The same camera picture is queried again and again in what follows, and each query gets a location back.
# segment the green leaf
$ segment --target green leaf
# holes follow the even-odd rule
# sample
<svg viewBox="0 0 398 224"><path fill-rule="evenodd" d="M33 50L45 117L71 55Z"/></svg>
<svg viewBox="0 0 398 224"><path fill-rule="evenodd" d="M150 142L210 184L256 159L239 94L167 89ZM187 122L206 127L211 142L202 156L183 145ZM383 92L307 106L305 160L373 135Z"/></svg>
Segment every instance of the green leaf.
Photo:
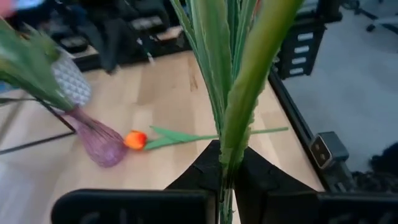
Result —
<svg viewBox="0 0 398 224"><path fill-rule="evenodd" d="M192 5L191 5L191 1L189 1L189 8L191 9L191 14L190 14L190 19L187 17L187 15L185 14L181 3L179 0L171 0L171 3L173 5L173 8L177 14L177 17L180 21L180 24L183 28L183 31L185 33L185 35L187 36L187 39L191 45L191 48L193 50L193 53L195 54L195 58L197 59L197 62L199 64L199 68L200 71L203 75L203 79L205 80L205 84L206 84L206 88L210 97L210 103L211 103L211 109L213 110L213 114L214 114L214 118L215 118L215 123L216 123L216 129L217 132L220 133L221 132L221 112L220 112L220 107L218 106L218 98L216 95L216 91L215 91L215 87L211 84L211 80L210 80L210 76L207 74L211 73L210 70L210 66L209 66L209 62L208 62L208 57L207 54L203 53L203 42L202 42L202 38L199 40L200 43L197 43L196 40L196 35L194 33L194 30L192 28L193 26L193 21L194 21L194 15L196 15L194 12L192 11Z"/></svg>
<svg viewBox="0 0 398 224"><path fill-rule="evenodd" d="M238 32L239 24L239 0L225 0L225 4L228 6L228 27L229 27L229 39L230 39L230 49L233 54L236 45L236 34Z"/></svg>
<svg viewBox="0 0 398 224"><path fill-rule="evenodd" d="M253 121L252 113L257 105L257 97L264 89L272 60L302 2L302 0L264 1L258 21L250 31L247 40L244 41L242 56L239 56L239 49L235 52L234 65L238 63L238 58L241 58L241 68L234 68L234 72L239 71L239 75L229 93L228 107L221 133L220 162L223 180L221 182L220 220L222 223L231 223L230 203L232 201L233 177L243 160L244 150L249 141L249 125ZM245 6L243 6L241 17L251 18L251 15L244 14L244 8Z"/></svg>
<svg viewBox="0 0 398 224"><path fill-rule="evenodd" d="M242 9L239 15L239 25L236 31L236 45L233 51L233 80L239 73L242 62L242 52L248 36L253 12L256 7L257 0L242 0Z"/></svg>
<svg viewBox="0 0 398 224"><path fill-rule="evenodd" d="M220 134L228 93L232 85L232 58L229 44L229 28L224 0L192 1L193 30L197 40L198 56L204 66L209 96L216 105L216 127Z"/></svg>
<svg viewBox="0 0 398 224"><path fill-rule="evenodd" d="M33 32L29 40L22 39L0 19L0 80L58 109L71 110L73 103L56 82L46 50L56 50L55 43L38 32Z"/></svg>

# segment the desk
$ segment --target desk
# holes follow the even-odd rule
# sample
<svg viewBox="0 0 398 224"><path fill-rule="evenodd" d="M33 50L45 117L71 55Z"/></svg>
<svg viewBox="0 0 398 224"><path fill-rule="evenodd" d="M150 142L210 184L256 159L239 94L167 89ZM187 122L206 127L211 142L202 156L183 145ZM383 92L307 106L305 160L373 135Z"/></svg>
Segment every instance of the desk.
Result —
<svg viewBox="0 0 398 224"><path fill-rule="evenodd" d="M137 129L154 138L150 125L190 134L216 133L205 84L191 52L160 57L154 66L142 63L124 67L113 76L94 70L86 77L93 87L93 99L85 111L122 135ZM8 144L65 131L66 127L44 113L41 105L27 102L22 106L13 122L13 128L20 131L8 135ZM45 127L36 128L39 124ZM288 131L254 135L249 145L286 173L315 190L323 190L269 85L259 97L252 126L288 126ZM0 220L49 223L54 201L75 189L164 189L209 142L131 151L110 169L91 161L76 136L5 154L0 157Z"/></svg>

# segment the gray floor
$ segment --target gray floor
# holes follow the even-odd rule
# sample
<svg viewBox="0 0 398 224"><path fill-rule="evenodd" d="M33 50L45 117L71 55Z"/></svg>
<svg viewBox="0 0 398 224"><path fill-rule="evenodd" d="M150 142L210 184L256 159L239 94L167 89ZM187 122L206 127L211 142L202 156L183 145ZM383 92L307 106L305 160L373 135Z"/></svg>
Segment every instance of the gray floor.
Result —
<svg viewBox="0 0 398 224"><path fill-rule="evenodd" d="M349 150L348 167L364 171L398 141L398 35L367 33L370 19L343 15L328 26L312 75L284 84L311 130L334 131Z"/></svg>

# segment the orange tulip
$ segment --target orange tulip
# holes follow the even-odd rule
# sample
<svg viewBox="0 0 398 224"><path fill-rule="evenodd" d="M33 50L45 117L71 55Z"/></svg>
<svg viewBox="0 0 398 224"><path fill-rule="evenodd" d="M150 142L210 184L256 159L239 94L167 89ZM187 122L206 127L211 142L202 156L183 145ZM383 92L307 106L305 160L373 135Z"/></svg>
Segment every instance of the orange tulip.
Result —
<svg viewBox="0 0 398 224"><path fill-rule="evenodd" d="M124 138L124 144L137 151L142 151L147 142L147 135L140 131L131 130L131 132Z"/></svg>

